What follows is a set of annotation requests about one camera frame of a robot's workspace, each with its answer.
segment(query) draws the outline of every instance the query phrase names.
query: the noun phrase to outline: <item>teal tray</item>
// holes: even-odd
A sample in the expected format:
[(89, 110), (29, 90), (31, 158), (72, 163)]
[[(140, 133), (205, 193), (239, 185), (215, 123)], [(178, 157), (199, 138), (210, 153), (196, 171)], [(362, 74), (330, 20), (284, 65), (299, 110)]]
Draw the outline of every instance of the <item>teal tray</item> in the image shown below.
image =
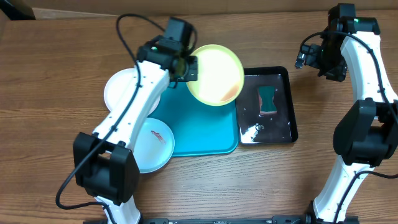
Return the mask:
[(226, 154), (238, 146), (235, 101), (224, 106), (205, 105), (192, 96), (186, 83), (164, 91), (149, 117), (172, 130), (173, 157)]

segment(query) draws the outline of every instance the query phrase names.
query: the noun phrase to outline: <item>white plate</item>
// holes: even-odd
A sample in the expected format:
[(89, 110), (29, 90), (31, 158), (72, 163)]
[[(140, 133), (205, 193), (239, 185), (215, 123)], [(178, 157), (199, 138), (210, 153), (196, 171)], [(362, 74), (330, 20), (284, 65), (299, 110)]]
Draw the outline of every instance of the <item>white plate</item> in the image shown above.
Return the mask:
[(140, 173), (150, 173), (166, 165), (172, 157), (174, 145), (172, 130), (158, 119), (147, 118), (133, 152)]
[[(104, 101), (106, 107), (109, 111), (116, 106), (120, 97), (124, 93), (124, 90), (127, 88), (132, 76), (133, 76), (134, 68), (127, 68), (119, 71), (114, 74), (106, 83), (104, 90)], [(160, 101), (160, 96), (156, 99), (155, 103), (152, 105), (152, 108), (149, 111), (150, 115), (157, 107)]]

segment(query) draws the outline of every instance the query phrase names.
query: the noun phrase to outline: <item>black tray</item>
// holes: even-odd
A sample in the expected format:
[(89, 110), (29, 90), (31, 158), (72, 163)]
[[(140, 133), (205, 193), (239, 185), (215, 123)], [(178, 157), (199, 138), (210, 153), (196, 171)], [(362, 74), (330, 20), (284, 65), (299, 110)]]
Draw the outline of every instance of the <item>black tray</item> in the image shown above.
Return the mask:
[[(245, 68), (244, 74), (244, 86), (235, 101), (240, 142), (248, 145), (295, 142), (299, 134), (286, 68)], [(272, 94), (271, 98), (264, 98), (264, 88), (261, 94), (262, 105), (276, 108), (275, 112), (260, 113), (261, 86), (273, 86), (273, 98)]]

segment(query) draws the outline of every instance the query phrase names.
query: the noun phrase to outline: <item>cable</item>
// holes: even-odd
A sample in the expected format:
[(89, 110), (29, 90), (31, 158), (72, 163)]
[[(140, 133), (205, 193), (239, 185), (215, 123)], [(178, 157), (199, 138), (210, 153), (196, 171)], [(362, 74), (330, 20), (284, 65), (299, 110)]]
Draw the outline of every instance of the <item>cable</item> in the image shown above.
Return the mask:
[(396, 178), (398, 178), (398, 174), (396, 174), (396, 175), (386, 175), (386, 174), (380, 174), (380, 173), (378, 173), (378, 172), (367, 171), (367, 170), (366, 170), (366, 171), (361, 171), (361, 172), (358, 172), (357, 174), (355, 174), (355, 176), (353, 177), (353, 179), (352, 179), (351, 182), (349, 183), (349, 186), (347, 187), (346, 191), (344, 192), (343, 197), (342, 197), (341, 200), (340, 200), (340, 203), (337, 205), (337, 211), (336, 211), (336, 213), (335, 213), (335, 218), (333, 219), (333, 224), (336, 224), (336, 223), (337, 223), (337, 218), (338, 218), (338, 214), (339, 214), (339, 212), (340, 212), (340, 210), (341, 210), (341, 207), (343, 206), (343, 203), (344, 203), (344, 201), (345, 201), (345, 199), (346, 199), (346, 197), (347, 197), (349, 191), (350, 191), (351, 188), (353, 187), (355, 180), (356, 180), (361, 174), (372, 174), (372, 175), (375, 175), (375, 176), (378, 176), (378, 177), (382, 177), (382, 178), (387, 178), (387, 179), (396, 179)]
[(137, 92), (138, 89), (141, 85), (141, 70), (139, 68), (138, 63), (136, 62), (136, 57), (134, 56), (133, 52), (131, 51), (131, 49), (129, 48), (129, 46), (127, 45), (126, 41), (124, 40), (121, 31), (120, 31), (120, 27), (119, 27), (119, 23), (120, 20), (124, 17), (138, 17), (141, 18), (143, 20), (146, 20), (148, 22), (150, 22), (151, 24), (155, 25), (156, 27), (158, 27), (161, 31), (164, 31), (164, 28), (161, 27), (160, 25), (158, 25), (157, 23), (155, 23), (154, 21), (144, 17), (144, 16), (140, 16), (137, 14), (123, 14), (121, 16), (118, 17), (118, 19), (116, 20), (116, 32), (118, 33), (119, 39), (120, 41), (123, 43), (123, 46), (126, 48), (126, 50), (128, 51), (130, 57), (132, 58), (132, 61), (134, 62), (134, 64), (136, 65), (137, 68), (137, 74), (138, 74), (138, 79), (137, 79), (137, 84), (136, 84), (136, 89), (134, 90), (134, 93), (131, 96), (131, 99), (129, 101), (129, 103), (127, 104), (127, 106), (125, 107), (125, 109), (123, 110), (123, 112), (120, 114), (119, 118), (116, 120), (116, 122), (114, 123), (114, 125), (111, 127), (111, 129), (109, 130), (109, 132), (106, 134), (106, 136), (93, 148), (93, 150), (90, 151), (90, 153), (87, 154), (87, 156), (75, 167), (75, 169), (69, 174), (69, 176), (65, 179), (65, 181), (63, 182), (63, 184), (61, 185), (61, 187), (58, 189), (57, 195), (55, 197), (55, 203), (57, 204), (57, 206), (59, 208), (62, 208), (64, 210), (70, 210), (70, 209), (75, 209), (75, 208), (82, 208), (82, 207), (87, 207), (90, 205), (101, 205), (103, 206), (103, 209), (106, 209), (108, 215), (109, 215), (109, 219), (111, 220), (112, 224), (116, 224), (116, 222), (114, 221), (113, 215), (111, 210), (109, 209), (109, 206), (104, 203), (104, 202), (87, 202), (87, 203), (81, 203), (78, 205), (62, 205), (60, 203), (60, 197), (61, 194), (63, 192), (63, 190), (65, 189), (65, 187), (68, 185), (68, 183), (70, 182), (70, 180), (73, 178), (73, 176), (81, 169), (81, 167), (94, 155), (96, 155), (98, 149), (104, 144), (104, 142), (110, 137), (110, 135), (112, 135), (112, 133), (115, 131), (116, 127), (119, 125), (119, 123), (121, 122), (121, 120), (123, 119), (124, 115), (127, 113), (127, 111), (129, 110), (130, 106), (132, 105), (132, 102), (134, 101), (135, 97), (137, 96)]
[[(384, 89), (384, 87), (383, 87), (382, 78), (381, 78), (381, 71), (380, 71), (379, 62), (377, 61), (377, 58), (376, 58), (376, 55), (374, 54), (373, 49), (371, 49), (365, 42), (363, 42), (361, 39), (357, 38), (356, 36), (354, 36), (354, 35), (352, 35), (352, 34), (347, 34), (347, 33), (340, 32), (340, 31), (326, 30), (326, 31), (314, 33), (314, 34), (308, 36), (307, 38), (305, 38), (305, 39), (303, 40), (303, 42), (300, 44), (300, 52), (301, 52), (302, 54), (308, 54), (309, 52), (304, 52), (304, 51), (303, 51), (303, 45), (306, 43), (307, 40), (311, 39), (312, 37), (315, 37), (315, 36), (318, 36), (318, 35), (323, 35), (323, 34), (324, 34), (324, 35), (328, 35), (328, 34), (338, 34), (338, 35), (343, 35), (343, 36), (346, 36), (346, 37), (351, 37), (352, 39), (354, 39), (354, 40), (356, 40), (357, 42), (359, 42), (359, 43), (371, 54), (371, 57), (372, 57), (373, 62), (374, 62), (374, 66), (375, 66), (375, 68), (376, 68), (377, 80), (378, 80), (378, 82), (379, 82), (379, 91), (380, 91), (381, 97), (382, 97), (382, 99), (384, 100), (384, 102), (387, 103), (387, 105), (388, 105), (388, 107), (389, 107), (389, 110), (390, 110), (390, 112), (391, 112), (391, 115), (392, 115), (392, 117), (393, 117), (393, 119), (394, 119), (394, 121), (395, 121), (395, 123), (396, 123), (396, 125), (397, 125), (397, 127), (398, 127), (398, 117), (397, 117), (397, 115), (396, 115), (396, 112), (395, 112), (394, 109), (392, 108), (392, 106), (391, 106), (389, 100), (387, 99), (387, 96), (386, 96), (386, 93), (385, 93), (385, 89)], [(398, 178), (398, 174), (396, 174), (396, 175), (386, 175), (386, 174), (380, 174), (380, 173), (378, 173), (378, 172), (373, 172), (373, 171), (361, 171), (361, 172), (358, 172), (357, 174), (355, 174), (355, 176), (353, 177), (353, 179), (352, 179), (351, 182), (349, 183), (349, 186), (347, 187), (346, 191), (344, 192), (344, 195), (343, 195), (343, 197), (341, 198), (340, 203), (337, 205), (337, 211), (336, 211), (335, 217), (334, 217), (334, 219), (333, 219), (333, 224), (336, 224), (337, 218), (338, 218), (338, 214), (339, 214), (339, 212), (340, 212), (340, 210), (341, 210), (341, 207), (343, 206), (343, 203), (344, 203), (344, 201), (345, 201), (345, 199), (346, 199), (346, 197), (347, 197), (349, 191), (350, 191), (351, 188), (353, 187), (355, 180), (356, 180), (361, 174), (372, 174), (372, 175), (376, 175), (376, 176), (378, 176), (378, 177), (383, 177), (383, 178), (387, 178), (387, 179), (396, 179), (396, 178)]]

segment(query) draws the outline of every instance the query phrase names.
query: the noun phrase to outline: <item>black cable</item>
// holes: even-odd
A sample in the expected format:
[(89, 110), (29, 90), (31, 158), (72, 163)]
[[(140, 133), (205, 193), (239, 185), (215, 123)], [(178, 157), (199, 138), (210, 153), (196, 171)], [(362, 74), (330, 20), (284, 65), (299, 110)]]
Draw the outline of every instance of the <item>black cable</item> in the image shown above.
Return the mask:
[[(305, 39), (303, 40), (303, 42), (300, 44), (300, 52), (301, 52), (302, 54), (308, 54), (308, 52), (304, 52), (304, 51), (303, 51), (303, 45), (306, 43), (307, 40), (311, 39), (312, 37), (315, 37), (315, 36), (318, 36), (318, 35), (323, 35), (323, 34), (324, 34), (324, 35), (328, 35), (328, 34), (338, 34), (338, 35), (343, 35), (343, 36), (346, 36), (346, 37), (351, 37), (352, 39), (354, 39), (354, 40), (356, 40), (357, 42), (359, 42), (359, 43), (368, 51), (368, 53), (371, 54), (371, 57), (372, 57), (373, 62), (374, 62), (374, 66), (375, 66), (375, 68), (376, 68), (377, 80), (378, 80), (378, 82), (379, 82), (379, 91), (380, 91), (381, 97), (382, 97), (382, 99), (384, 100), (384, 102), (387, 103), (387, 105), (388, 105), (388, 107), (389, 107), (389, 110), (390, 110), (390, 112), (391, 112), (391, 115), (392, 115), (392, 117), (393, 117), (393, 119), (394, 119), (394, 121), (395, 121), (395, 123), (396, 123), (396, 125), (397, 125), (397, 127), (398, 127), (398, 117), (397, 117), (397, 115), (396, 115), (396, 112), (395, 112), (394, 109), (392, 108), (392, 106), (391, 106), (389, 100), (387, 99), (387, 96), (386, 96), (386, 93), (385, 93), (385, 89), (384, 89), (384, 87), (383, 87), (382, 78), (381, 78), (381, 71), (380, 71), (379, 62), (377, 61), (377, 58), (376, 58), (376, 55), (374, 54), (373, 49), (371, 49), (365, 42), (363, 42), (361, 39), (357, 38), (356, 36), (354, 36), (354, 35), (352, 35), (352, 34), (347, 34), (347, 33), (340, 32), (340, 31), (326, 30), (326, 31), (314, 33), (314, 34), (308, 36), (307, 38), (305, 38)], [(396, 175), (386, 175), (386, 174), (380, 174), (380, 173), (378, 173), (378, 172), (373, 172), (373, 171), (361, 171), (361, 172), (358, 172), (357, 174), (355, 174), (355, 176), (353, 177), (353, 179), (352, 179), (351, 182), (349, 183), (349, 186), (347, 187), (346, 191), (344, 192), (344, 195), (343, 195), (343, 197), (341, 198), (340, 203), (337, 205), (337, 211), (336, 211), (335, 217), (334, 217), (334, 219), (333, 219), (333, 223), (334, 223), (334, 224), (336, 224), (336, 222), (337, 222), (338, 214), (339, 214), (339, 212), (340, 212), (340, 210), (341, 210), (341, 207), (343, 206), (343, 203), (344, 203), (344, 201), (345, 201), (345, 199), (346, 199), (346, 197), (347, 197), (349, 191), (350, 191), (351, 188), (353, 187), (355, 180), (356, 180), (361, 174), (372, 174), (372, 175), (376, 175), (376, 176), (378, 176), (378, 177), (383, 177), (383, 178), (387, 178), (387, 179), (396, 179), (396, 178), (398, 178), (398, 174), (396, 174)]]
[(104, 144), (104, 142), (110, 137), (110, 135), (112, 135), (112, 133), (116, 130), (116, 127), (119, 125), (119, 123), (121, 122), (121, 120), (123, 119), (124, 115), (127, 113), (127, 111), (129, 110), (130, 106), (132, 105), (132, 102), (134, 101), (138, 89), (141, 85), (141, 70), (139, 68), (138, 63), (136, 62), (136, 57), (134, 56), (133, 52), (131, 51), (131, 49), (129, 48), (129, 46), (127, 45), (126, 41), (124, 40), (121, 32), (120, 32), (120, 27), (119, 27), (119, 23), (120, 20), (124, 17), (138, 17), (141, 19), (144, 19), (148, 22), (150, 22), (151, 24), (155, 25), (156, 27), (158, 27), (161, 31), (164, 31), (164, 28), (161, 27), (160, 25), (158, 25), (157, 23), (155, 23), (154, 21), (144, 17), (144, 16), (140, 16), (137, 14), (123, 14), (121, 16), (118, 17), (118, 19), (116, 20), (116, 32), (118, 33), (119, 39), (120, 41), (123, 43), (123, 46), (126, 48), (126, 50), (128, 51), (130, 57), (132, 58), (132, 61), (136, 64), (136, 68), (137, 68), (137, 74), (138, 74), (138, 79), (137, 79), (137, 84), (136, 84), (136, 89), (134, 90), (134, 93), (131, 96), (131, 99), (129, 101), (129, 103), (127, 104), (127, 106), (125, 107), (125, 109), (123, 110), (123, 112), (120, 114), (119, 118), (116, 120), (116, 122), (114, 123), (114, 125), (111, 127), (111, 129), (109, 130), (109, 132), (106, 134), (106, 136), (93, 148), (93, 150), (90, 151), (90, 153), (87, 154), (87, 156), (75, 167), (75, 169), (69, 174), (69, 176), (65, 179), (65, 181), (63, 182), (63, 184), (61, 185), (61, 187), (58, 189), (57, 195), (55, 197), (55, 203), (57, 204), (57, 206), (59, 208), (65, 209), (65, 210), (70, 210), (70, 209), (75, 209), (75, 208), (82, 208), (82, 207), (87, 207), (90, 205), (101, 205), (103, 206), (103, 209), (106, 209), (108, 215), (109, 215), (109, 219), (111, 220), (112, 224), (116, 224), (116, 222), (114, 221), (114, 218), (112, 216), (112, 212), (109, 209), (109, 206), (104, 203), (104, 202), (87, 202), (87, 203), (81, 203), (78, 205), (62, 205), (60, 203), (60, 197), (61, 194), (63, 192), (63, 190), (65, 189), (65, 187), (68, 185), (68, 183), (70, 182), (70, 180), (73, 178), (73, 176), (81, 169), (81, 167), (94, 155), (96, 155), (98, 149)]

